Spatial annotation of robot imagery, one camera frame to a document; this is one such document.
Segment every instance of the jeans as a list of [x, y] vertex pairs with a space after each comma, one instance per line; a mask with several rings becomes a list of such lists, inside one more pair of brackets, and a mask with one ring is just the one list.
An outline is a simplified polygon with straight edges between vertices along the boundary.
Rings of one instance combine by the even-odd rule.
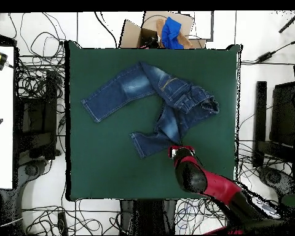
[[81, 102], [94, 121], [100, 122], [128, 102], [155, 93], [163, 98], [164, 103], [154, 132], [130, 134], [141, 158], [173, 144], [181, 145], [189, 128], [219, 112], [213, 95], [144, 62], [121, 71]]

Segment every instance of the cardboard box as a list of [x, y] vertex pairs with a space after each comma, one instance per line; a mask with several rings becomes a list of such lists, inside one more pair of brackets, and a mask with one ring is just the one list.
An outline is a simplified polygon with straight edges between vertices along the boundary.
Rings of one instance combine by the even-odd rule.
[[[186, 36], [186, 38], [188, 38], [187, 35], [190, 34], [192, 24], [194, 22], [194, 19], [192, 17], [188, 15], [174, 14], [166, 11], [146, 11], [141, 27], [135, 25], [129, 20], [125, 20], [119, 41], [119, 48], [140, 48], [142, 45], [142, 37], [155, 37], [156, 21], [162, 17], [171, 17], [178, 23], [181, 23], [180, 32], [182, 32], [182, 34]], [[206, 40], [190, 39], [190, 41], [192, 42], [193, 48], [195, 49], [205, 48]]]

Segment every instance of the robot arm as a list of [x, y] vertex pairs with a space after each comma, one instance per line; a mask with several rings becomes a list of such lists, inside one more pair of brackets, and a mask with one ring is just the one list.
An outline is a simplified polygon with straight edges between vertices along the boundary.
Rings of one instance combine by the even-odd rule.
[[214, 197], [236, 215], [237, 222], [264, 218], [233, 181], [205, 170], [195, 159], [192, 147], [171, 146], [168, 155], [174, 160], [175, 175], [184, 191]]

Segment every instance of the white table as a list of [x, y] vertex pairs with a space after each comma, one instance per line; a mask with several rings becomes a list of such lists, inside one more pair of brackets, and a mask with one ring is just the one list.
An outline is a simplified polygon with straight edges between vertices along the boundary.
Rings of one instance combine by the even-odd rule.
[[[13, 66], [14, 48], [0, 47]], [[13, 69], [4, 67], [0, 71], [0, 189], [12, 188], [13, 177]]]

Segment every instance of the green mat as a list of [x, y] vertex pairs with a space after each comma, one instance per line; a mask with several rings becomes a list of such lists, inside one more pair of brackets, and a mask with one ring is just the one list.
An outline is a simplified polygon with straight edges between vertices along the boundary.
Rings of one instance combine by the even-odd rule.
[[80, 49], [73, 42], [68, 45], [71, 200], [198, 197], [178, 186], [168, 151], [140, 159], [130, 139], [131, 132], [153, 131], [162, 105], [159, 96], [133, 101], [100, 123], [92, 120], [81, 103], [138, 61], [187, 79], [215, 96], [220, 113], [190, 129], [183, 144], [195, 148], [206, 169], [233, 179], [239, 45], [229, 50]]

